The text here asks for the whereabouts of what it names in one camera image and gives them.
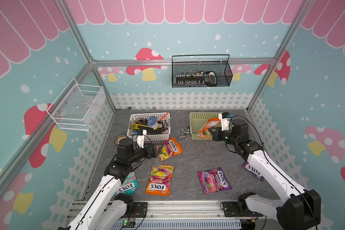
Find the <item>orange fruits candy bag small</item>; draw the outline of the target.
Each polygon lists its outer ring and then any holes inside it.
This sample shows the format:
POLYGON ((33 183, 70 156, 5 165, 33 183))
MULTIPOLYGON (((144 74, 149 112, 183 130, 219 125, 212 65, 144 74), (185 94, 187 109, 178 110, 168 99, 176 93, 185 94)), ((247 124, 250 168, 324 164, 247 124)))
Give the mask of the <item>orange fruits candy bag small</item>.
POLYGON ((168 139, 164 141, 161 145, 164 145, 164 148, 162 150, 157 150, 158 155, 159 153, 165 154, 165 159, 159 159, 161 162, 183 153, 181 145, 176 141, 175 138, 168 139))

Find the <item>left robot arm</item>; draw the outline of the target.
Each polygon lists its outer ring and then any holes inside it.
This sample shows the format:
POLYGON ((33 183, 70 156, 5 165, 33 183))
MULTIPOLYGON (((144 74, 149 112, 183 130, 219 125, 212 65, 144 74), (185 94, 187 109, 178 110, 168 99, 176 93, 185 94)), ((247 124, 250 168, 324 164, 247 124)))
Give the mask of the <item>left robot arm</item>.
POLYGON ((133 198, 127 194, 115 193, 143 160, 157 157, 156 147, 151 142, 145 144, 144 138, 138 141, 122 139, 97 189, 79 214, 64 229, 109 230, 121 217, 132 214, 133 198))

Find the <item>orange white candy bag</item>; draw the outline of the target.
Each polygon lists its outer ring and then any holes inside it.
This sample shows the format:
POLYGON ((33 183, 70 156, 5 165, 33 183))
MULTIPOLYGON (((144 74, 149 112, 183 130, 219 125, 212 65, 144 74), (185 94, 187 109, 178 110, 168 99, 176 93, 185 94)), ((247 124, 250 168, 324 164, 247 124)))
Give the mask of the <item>orange white candy bag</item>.
POLYGON ((215 127, 220 124, 220 119, 218 117, 208 119, 207 122, 201 127, 197 133, 197 137, 202 139, 211 139, 209 128, 215 127))

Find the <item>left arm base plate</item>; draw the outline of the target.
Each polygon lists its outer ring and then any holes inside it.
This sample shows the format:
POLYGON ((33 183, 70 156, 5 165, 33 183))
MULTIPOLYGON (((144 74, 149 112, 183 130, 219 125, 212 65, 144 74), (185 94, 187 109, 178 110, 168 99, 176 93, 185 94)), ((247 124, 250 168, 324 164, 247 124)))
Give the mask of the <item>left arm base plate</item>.
POLYGON ((148 202, 127 204, 126 212, 121 218, 145 218, 147 216, 148 202))

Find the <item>orange Fox's fruits bag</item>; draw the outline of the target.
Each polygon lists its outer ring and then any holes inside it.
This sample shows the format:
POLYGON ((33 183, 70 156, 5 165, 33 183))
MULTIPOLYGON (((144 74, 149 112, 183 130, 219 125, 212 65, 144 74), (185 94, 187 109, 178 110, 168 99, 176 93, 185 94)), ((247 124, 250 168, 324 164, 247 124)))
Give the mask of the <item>orange Fox's fruits bag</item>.
POLYGON ((170 165, 154 165, 151 169, 146 194, 168 196, 174 167, 170 165))

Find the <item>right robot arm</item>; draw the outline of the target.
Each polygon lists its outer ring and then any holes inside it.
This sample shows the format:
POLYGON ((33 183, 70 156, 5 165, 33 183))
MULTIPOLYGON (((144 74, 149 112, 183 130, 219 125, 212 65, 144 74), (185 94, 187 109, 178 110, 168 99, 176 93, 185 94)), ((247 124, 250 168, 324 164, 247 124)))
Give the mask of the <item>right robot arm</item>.
POLYGON ((249 124, 244 119, 221 121, 221 127, 211 127, 213 141, 232 145, 235 153, 254 167, 272 186, 279 199, 271 200, 253 192, 238 197, 241 213, 256 212, 276 220, 285 230, 308 230, 321 223, 321 197, 307 190, 288 176, 266 153, 262 144, 251 140, 249 124))

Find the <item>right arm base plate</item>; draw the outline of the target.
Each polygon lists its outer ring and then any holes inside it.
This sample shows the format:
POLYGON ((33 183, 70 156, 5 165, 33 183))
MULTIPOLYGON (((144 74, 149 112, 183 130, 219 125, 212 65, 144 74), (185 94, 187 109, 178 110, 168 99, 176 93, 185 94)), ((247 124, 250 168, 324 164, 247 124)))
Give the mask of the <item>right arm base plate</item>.
POLYGON ((220 208, 223 210, 225 217, 245 217, 256 219, 262 217, 262 214, 250 211, 242 201, 224 201, 220 203, 220 208))

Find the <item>teal Fox's mint bag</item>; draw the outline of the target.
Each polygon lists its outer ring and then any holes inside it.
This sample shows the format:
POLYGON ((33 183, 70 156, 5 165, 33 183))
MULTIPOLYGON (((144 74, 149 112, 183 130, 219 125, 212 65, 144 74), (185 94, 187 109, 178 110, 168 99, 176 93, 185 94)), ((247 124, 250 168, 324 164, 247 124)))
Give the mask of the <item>teal Fox's mint bag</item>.
POLYGON ((122 186, 117 190, 115 196, 118 194, 127 194, 130 195, 136 191, 139 187, 136 175, 134 172, 131 172, 125 179, 122 186))

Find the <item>purple Fox's berries bag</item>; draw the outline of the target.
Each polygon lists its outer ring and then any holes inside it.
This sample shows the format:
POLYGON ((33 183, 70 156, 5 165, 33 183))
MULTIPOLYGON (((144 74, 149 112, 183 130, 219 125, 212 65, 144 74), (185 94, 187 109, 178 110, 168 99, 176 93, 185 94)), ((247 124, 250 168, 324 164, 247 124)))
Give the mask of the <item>purple Fox's berries bag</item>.
POLYGON ((217 191, 232 190, 221 167, 199 171, 197 175, 205 195, 217 191))

